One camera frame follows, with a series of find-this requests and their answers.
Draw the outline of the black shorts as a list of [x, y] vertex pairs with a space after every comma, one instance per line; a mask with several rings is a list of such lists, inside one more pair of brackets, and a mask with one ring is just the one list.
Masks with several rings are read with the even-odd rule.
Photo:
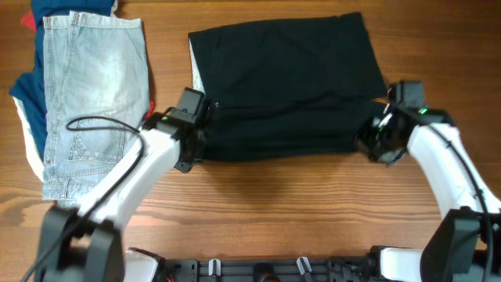
[[189, 34], [209, 100], [204, 158], [343, 154], [387, 89], [361, 13], [261, 20]]

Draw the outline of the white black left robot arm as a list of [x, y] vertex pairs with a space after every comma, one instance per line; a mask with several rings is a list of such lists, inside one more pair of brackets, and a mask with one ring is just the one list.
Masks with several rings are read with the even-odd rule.
[[187, 173], [203, 145], [201, 117], [169, 108], [141, 129], [107, 119], [99, 130], [130, 132], [135, 145], [75, 206], [45, 214], [38, 255], [23, 279], [36, 281], [157, 281], [161, 258], [125, 250], [123, 232], [156, 182], [173, 168]]

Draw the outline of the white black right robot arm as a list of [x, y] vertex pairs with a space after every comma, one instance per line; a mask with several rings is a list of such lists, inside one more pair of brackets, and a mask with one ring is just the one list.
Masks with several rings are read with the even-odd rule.
[[408, 154], [421, 167], [442, 221], [426, 247], [382, 247], [376, 276], [394, 281], [498, 281], [500, 200], [487, 187], [443, 110], [388, 110], [357, 133], [359, 149], [390, 164]]

